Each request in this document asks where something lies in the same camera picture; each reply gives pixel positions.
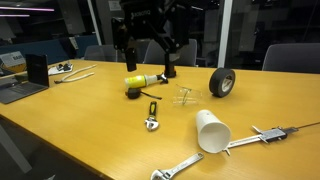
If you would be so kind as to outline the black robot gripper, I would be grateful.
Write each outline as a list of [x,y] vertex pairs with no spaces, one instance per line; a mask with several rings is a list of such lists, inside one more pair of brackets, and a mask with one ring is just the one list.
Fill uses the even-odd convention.
[[112,35],[114,48],[125,52],[127,71],[136,67],[134,42],[155,40],[165,52],[167,78],[174,78],[176,71],[169,53],[176,53],[187,45],[191,4],[187,0],[120,0],[124,17],[113,17]]

